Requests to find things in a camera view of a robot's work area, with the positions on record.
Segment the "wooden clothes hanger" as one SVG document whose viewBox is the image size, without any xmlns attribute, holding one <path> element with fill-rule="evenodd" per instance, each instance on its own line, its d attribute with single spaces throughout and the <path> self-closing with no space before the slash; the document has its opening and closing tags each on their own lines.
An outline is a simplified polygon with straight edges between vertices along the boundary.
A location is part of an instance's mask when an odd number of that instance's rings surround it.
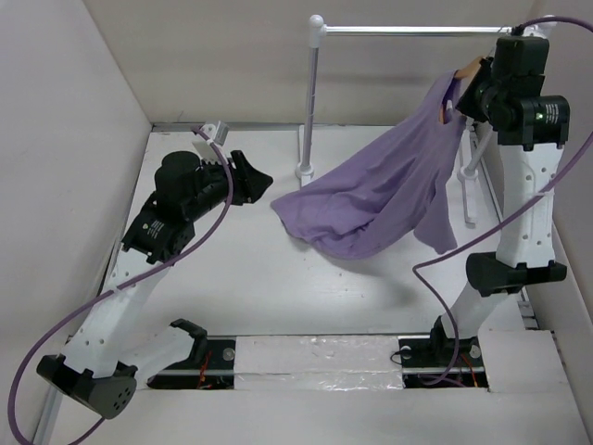
<svg viewBox="0 0 593 445">
<path fill-rule="evenodd" d="M 454 79 L 457 81 L 464 81 L 464 80 L 472 80 L 473 77 L 476 75 L 477 71 L 480 69 L 480 63 L 486 56 L 478 56 L 474 60 L 472 60 L 468 65 L 464 68 L 456 70 L 454 74 Z M 446 106 L 442 105 L 439 110 L 438 120 L 440 123 L 446 122 Z"/>
</svg>

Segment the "purple t shirt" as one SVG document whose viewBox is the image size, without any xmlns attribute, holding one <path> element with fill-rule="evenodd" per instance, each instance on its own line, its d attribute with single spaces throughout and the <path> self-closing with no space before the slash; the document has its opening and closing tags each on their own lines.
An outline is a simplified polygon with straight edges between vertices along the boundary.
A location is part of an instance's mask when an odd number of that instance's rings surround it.
<svg viewBox="0 0 593 445">
<path fill-rule="evenodd" d="M 271 208 L 286 232 L 321 253 L 363 260 L 406 234 L 443 254 L 457 247 L 447 183 L 465 117 L 455 105 L 461 82 L 442 74 L 421 105 L 348 160 Z"/>
</svg>

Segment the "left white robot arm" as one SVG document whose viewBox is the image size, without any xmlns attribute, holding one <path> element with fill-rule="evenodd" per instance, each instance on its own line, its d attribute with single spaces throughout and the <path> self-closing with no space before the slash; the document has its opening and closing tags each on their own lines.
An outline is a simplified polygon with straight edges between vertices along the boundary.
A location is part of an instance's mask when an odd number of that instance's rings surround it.
<svg viewBox="0 0 593 445">
<path fill-rule="evenodd" d="M 124 341 L 158 282 L 195 247 L 196 221 L 219 204 L 253 204 L 273 183 L 240 150 L 226 163 L 172 152 L 154 181 L 122 238 L 108 297 L 94 305 L 58 355 L 45 355 L 37 366 L 39 376 L 104 419 L 120 415 L 134 392 L 160 371 L 176 363 L 197 367 L 207 358 L 207 331 L 183 318 L 133 350 Z"/>
</svg>

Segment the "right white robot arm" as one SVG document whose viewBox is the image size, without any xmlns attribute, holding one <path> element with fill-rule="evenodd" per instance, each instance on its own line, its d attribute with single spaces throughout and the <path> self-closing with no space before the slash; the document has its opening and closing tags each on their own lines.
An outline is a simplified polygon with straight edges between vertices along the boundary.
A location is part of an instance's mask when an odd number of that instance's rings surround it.
<svg viewBox="0 0 593 445">
<path fill-rule="evenodd" d="M 472 253 L 467 284 L 434 324 L 428 353 L 449 364 L 476 340 L 489 314 L 525 286 L 559 282 L 567 268 L 551 241 L 553 180 L 568 139 L 570 106 L 561 95 L 542 95 L 549 41 L 506 36 L 461 96 L 457 109 L 487 122 L 498 138 L 504 174 L 503 227 L 496 250 Z"/>
</svg>

